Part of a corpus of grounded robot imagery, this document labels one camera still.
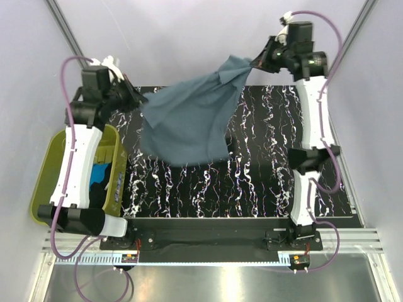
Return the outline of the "slate blue t shirt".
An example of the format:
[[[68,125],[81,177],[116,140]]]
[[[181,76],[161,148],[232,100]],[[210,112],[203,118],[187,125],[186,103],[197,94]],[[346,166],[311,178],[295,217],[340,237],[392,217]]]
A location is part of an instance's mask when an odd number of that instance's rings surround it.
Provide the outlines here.
[[[145,94],[140,149],[172,166],[229,157],[225,133],[251,72],[231,55],[216,71]]]

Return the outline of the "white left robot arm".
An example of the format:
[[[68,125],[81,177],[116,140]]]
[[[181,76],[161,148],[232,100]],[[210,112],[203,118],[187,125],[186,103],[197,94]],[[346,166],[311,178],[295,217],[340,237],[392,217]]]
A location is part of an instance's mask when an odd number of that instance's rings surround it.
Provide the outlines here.
[[[122,249],[136,241],[134,231],[120,216],[123,171],[119,156],[126,153],[113,146],[110,179],[103,206],[90,203],[90,180],[98,145],[114,111],[137,109],[146,98],[137,92],[112,57],[93,60],[81,72],[82,85],[66,106],[65,150],[55,190],[37,214],[53,232],[114,237]]]

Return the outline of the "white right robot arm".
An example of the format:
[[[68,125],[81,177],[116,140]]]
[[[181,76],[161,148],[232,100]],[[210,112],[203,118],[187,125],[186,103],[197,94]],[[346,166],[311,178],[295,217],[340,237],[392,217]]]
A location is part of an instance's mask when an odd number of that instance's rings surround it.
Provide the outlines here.
[[[288,150],[294,175],[293,206],[280,244],[304,250],[318,238],[313,220],[313,185],[321,176],[320,167],[335,160],[340,147],[335,144],[327,109],[327,55],[314,51],[313,24],[309,21],[282,21],[284,28],[271,36],[251,67],[268,73],[286,69],[293,77],[302,112],[302,143]]]

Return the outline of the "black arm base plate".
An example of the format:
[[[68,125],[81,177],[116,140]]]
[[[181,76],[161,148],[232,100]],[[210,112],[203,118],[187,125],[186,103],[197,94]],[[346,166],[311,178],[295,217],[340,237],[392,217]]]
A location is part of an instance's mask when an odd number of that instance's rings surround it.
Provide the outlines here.
[[[128,235],[101,242],[108,252],[152,252],[191,255],[246,254],[247,258],[267,253],[297,254],[323,249],[321,235],[304,250],[293,249],[279,240],[285,232],[287,218],[134,218],[129,221]]]

